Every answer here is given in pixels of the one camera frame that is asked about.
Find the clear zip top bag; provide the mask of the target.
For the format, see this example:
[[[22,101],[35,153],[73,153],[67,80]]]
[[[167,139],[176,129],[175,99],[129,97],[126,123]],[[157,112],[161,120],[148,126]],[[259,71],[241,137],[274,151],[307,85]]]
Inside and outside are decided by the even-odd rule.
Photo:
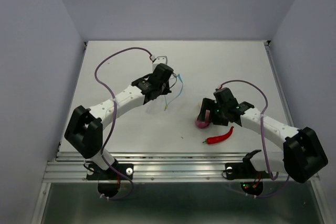
[[[151,101],[145,109],[146,113],[155,115],[167,111],[172,103],[182,95],[184,83],[180,73],[173,73],[168,84],[171,93],[161,95],[156,100]]]

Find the purple onion toy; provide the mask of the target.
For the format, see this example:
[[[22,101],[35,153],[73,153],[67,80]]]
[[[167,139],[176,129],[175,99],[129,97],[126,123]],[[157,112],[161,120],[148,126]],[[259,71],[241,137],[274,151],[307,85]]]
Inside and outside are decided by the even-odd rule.
[[[195,120],[195,126],[199,129],[205,129],[210,125],[210,119],[209,119],[209,112],[207,111],[205,114],[205,119],[202,121],[199,118],[196,118]]]

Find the red chili pepper toy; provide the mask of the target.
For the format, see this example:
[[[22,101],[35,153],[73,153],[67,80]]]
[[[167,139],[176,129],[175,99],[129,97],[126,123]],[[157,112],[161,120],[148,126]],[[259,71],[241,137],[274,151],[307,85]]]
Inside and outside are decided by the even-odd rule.
[[[231,137],[233,131],[234,131],[234,127],[232,126],[227,133],[225,133],[223,135],[219,135],[219,136],[208,137],[206,140],[203,141],[203,144],[214,145],[214,144],[221,143],[221,142],[229,139]]]

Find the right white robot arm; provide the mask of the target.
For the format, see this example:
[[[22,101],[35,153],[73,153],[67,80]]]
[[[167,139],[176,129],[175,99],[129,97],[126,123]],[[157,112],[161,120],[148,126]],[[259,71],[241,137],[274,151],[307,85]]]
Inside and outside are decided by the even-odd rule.
[[[262,144],[271,141],[279,153],[264,149],[247,153],[241,162],[227,163],[224,177],[228,180],[250,179],[271,172],[287,174],[298,183],[305,183],[328,164],[328,158],[316,132],[305,127],[298,129],[266,116],[252,104],[239,103],[229,88],[217,89],[214,99],[204,98],[196,118],[199,125],[228,126],[231,123],[261,136]]]

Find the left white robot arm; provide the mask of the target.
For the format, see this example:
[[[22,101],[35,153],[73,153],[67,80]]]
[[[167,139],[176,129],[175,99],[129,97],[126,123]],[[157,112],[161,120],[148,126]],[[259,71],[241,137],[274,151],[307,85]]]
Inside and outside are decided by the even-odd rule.
[[[152,73],[134,80],[125,90],[95,106],[82,105],[72,112],[64,138],[81,154],[94,162],[99,173],[106,179],[117,172],[115,158],[103,144],[103,130],[111,125],[113,131],[116,119],[132,109],[145,105],[161,95],[171,93],[169,80],[174,70],[166,64],[155,66]]]

